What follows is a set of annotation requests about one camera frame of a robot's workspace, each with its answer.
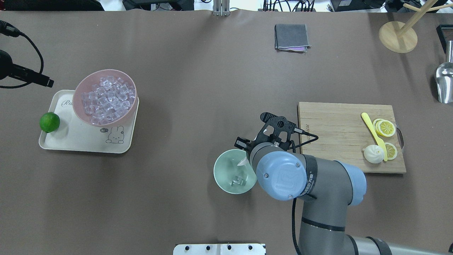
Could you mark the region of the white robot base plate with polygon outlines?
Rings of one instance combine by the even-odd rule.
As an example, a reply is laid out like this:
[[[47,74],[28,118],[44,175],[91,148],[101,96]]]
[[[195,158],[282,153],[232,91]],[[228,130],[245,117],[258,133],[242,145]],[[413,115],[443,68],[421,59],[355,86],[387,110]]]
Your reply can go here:
[[[173,255],[266,255],[266,245],[260,243],[180,244]]]

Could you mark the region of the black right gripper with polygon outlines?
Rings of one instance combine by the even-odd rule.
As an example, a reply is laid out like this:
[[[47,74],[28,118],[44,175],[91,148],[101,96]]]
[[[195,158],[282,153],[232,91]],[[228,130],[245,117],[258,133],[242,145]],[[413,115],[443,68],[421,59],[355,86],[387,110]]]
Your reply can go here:
[[[254,140],[237,137],[234,147],[246,151],[248,155],[252,155],[262,148],[260,144],[262,144],[262,137],[256,137]]]

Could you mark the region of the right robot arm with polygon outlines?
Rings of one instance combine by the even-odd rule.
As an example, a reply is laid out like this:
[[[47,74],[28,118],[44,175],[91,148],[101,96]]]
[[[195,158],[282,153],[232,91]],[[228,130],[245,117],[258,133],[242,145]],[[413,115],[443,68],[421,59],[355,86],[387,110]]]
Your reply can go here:
[[[356,166],[306,154],[294,154],[270,142],[238,137],[235,147],[260,186],[277,200],[303,201],[299,237],[292,234],[298,255],[435,255],[435,251],[388,243],[377,237],[345,233],[349,206],[361,203],[367,180]]]

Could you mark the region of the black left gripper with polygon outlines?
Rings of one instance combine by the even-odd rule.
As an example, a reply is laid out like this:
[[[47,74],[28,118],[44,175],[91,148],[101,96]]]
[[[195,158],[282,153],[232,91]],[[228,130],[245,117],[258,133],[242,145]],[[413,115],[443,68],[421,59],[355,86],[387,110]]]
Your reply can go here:
[[[19,66],[14,64],[12,58],[8,53],[1,50],[0,51],[0,79],[4,79],[6,77],[11,77],[13,79],[17,79],[20,81],[25,82],[22,85],[17,86],[0,86],[1,88],[21,88],[27,86],[31,83],[35,83],[44,87],[52,88],[54,81],[49,77],[40,74],[36,71],[33,71],[29,68],[25,68],[23,66]]]

